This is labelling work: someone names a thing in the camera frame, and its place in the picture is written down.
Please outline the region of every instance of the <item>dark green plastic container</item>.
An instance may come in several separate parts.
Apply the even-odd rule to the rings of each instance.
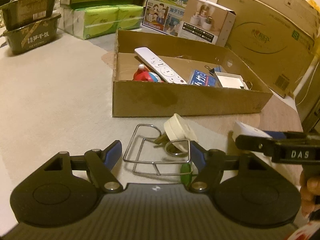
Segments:
[[[12,31],[50,17],[56,0],[15,0],[0,7],[4,25]]]
[[[4,31],[3,36],[5,36],[13,54],[21,54],[55,40],[60,18],[61,14],[52,14],[49,18],[19,29]]]

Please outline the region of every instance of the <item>human hand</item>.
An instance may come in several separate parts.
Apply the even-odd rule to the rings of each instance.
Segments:
[[[304,173],[300,175],[301,213],[307,217],[316,209],[315,198],[320,195],[320,176],[306,180]]]

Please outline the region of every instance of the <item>wire phone holder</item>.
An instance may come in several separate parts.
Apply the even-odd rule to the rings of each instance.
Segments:
[[[143,146],[144,146],[144,143],[145,141],[148,141],[148,142],[154,142],[158,137],[156,138],[151,138],[151,137],[144,137],[142,139],[142,142],[140,144],[140,147],[139,147],[139,150],[137,152],[137,156],[136,156],[136,159],[135,160],[131,160],[130,158],[128,158],[128,154],[129,154],[129,151],[130,149],[132,148],[132,143],[133,143],[133,140],[138,132],[138,129],[140,127],[152,127],[154,128],[155,130],[157,130],[157,132],[159,133],[159,137],[162,136],[163,134],[161,133],[161,130],[156,127],[155,125],[152,125],[152,124],[145,124],[145,123],[140,123],[136,126],[132,136],[131,136],[131,139],[129,141],[129,144],[127,146],[127,149],[125,150],[124,152],[124,156],[123,156],[123,161],[124,162],[127,162],[127,163],[133,163],[133,169],[132,169],[132,172],[134,174],[137,174],[137,175],[157,175],[157,176],[180,176],[180,175],[189,175],[189,174],[192,174],[193,173],[193,168],[192,168],[192,161],[191,161],[191,154],[190,154],[190,140],[188,139],[179,139],[179,140],[172,140],[172,141],[169,141],[168,143],[165,144],[164,146],[164,151],[170,155],[170,156],[174,156],[174,157],[183,157],[183,158],[186,158],[188,157],[187,160],[176,160],[176,161],[141,161],[139,158],[140,158],[140,155],[141,155],[141,152],[142,152],[142,149],[143,149]],[[188,150],[186,152],[180,152],[180,153],[173,153],[173,152],[170,152],[169,151],[169,148],[172,147],[174,145],[174,143],[177,143],[177,142],[187,142],[188,143]],[[177,173],[161,173],[158,169],[158,165],[169,165],[169,164],[176,164],[176,165],[182,165],[182,164],[185,164],[185,163],[188,163],[190,164],[190,171],[188,172],[177,172]],[[137,165],[138,164],[150,164],[153,166],[153,168],[155,169],[155,173],[149,173],[149,172],[142,172],[142,171],[137,171]]]

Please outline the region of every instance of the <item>metal screw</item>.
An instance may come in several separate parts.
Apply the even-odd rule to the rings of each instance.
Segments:
[[[116,190],[120,187],[119,183],[115,182],[115,181],[110,181],[110,182],[107,182],[104,187],[107,189],[107,190]]]
[[[195,190],[205,190],[208,187],[208,185],[205,182],[198,181],[198,182],[192,183],[192,187]]]

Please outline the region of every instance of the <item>barcode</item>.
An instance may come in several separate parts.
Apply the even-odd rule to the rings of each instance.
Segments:
[[[279,76],[275,82],[275,85],[278,88],[280,88],[282,91],[284,91],[288,87],[289,81],[286,78],[284,78],[283,76]]]
[[[33,15],[33,19],[36,20],[36,19],[40,19],[40,18],[43,18],[46,16],[46,11],[43,11],[43,12],[39,12],[39,13],[35,13]]]

